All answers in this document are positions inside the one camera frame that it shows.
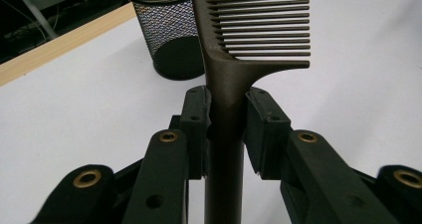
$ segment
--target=comb teeth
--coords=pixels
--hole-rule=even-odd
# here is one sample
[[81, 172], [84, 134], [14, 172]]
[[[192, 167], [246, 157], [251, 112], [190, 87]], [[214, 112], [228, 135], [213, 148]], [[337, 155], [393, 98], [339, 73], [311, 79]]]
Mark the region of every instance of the comb teeth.
[[221, 49], [256, 60], [309, 56], [309, 0], [206, 0]]

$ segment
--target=mesh pencil holder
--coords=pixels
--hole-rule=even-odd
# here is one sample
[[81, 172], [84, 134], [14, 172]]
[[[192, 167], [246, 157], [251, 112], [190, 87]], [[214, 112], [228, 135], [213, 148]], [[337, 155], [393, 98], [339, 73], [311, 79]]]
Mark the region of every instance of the mesh pencil holder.
[[129, 1], [159, 75], [188, 80], [204, 74], [192, 0]]

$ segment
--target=white table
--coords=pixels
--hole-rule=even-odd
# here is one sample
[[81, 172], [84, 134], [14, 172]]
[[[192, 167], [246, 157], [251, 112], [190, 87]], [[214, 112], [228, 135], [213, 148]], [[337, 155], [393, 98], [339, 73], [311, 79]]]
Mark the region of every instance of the white table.
[[[255, 86], [350, 166], [372, 176], [387, 164], [422, 170], [422, 0], [311, 7], [311, 67]], [[133, 18], [1, 87], [0, 222], [31, 221], [77, 167], [119, 171], [142, 158], [184, 93], [204, 83], [160, 77]], [[245, 160], [243, 223], [288, 222], [280, 183], [261, 181]], [[190, 197], [190, 223], [202, 223], [203, 181], [191, 182]]]

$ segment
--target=brass insert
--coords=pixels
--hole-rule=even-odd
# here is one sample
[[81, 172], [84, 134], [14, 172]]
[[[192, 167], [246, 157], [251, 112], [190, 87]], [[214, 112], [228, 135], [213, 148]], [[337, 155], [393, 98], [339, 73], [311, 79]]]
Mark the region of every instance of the brass insert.
[[162, 134], [159, 136], [159, 140], [160, 140], [160, 141], [163, 141], [163, 142], [172, 142], [172, 141], [177, 140], [177, 138], [178, 138], [178, 137], [179, 137], [179, 136], [177, 135], [177, 133], [176, 133], [176, 132], [173, 132], [173, 131], [167, 131], [167, 132], [162, 133]]
[[394, 177], [410, 187], [422, 188], [422, 177], [414, 172], [398, 169], [394, 171]]
[[298, 137], [300, 140], [305, 141], [305, 142], [316, 142], [317, 141], [317, 136], [310, 133], [310, 132], [301, 132], [298, 134]]
[[87, 188], [96, 185], [102, 179], [102, 174], [97, 170], [88, 170], [81, 172], [74, 179], [74, 186], [78, 188]]

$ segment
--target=wooden table edge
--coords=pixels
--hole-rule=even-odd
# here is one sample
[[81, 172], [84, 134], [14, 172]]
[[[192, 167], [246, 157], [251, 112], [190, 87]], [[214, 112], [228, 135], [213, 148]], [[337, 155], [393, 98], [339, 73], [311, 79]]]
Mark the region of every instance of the wooden table edge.
[[0, 65], [0, 87], [135, 17], [128, 3], [59, 38]]

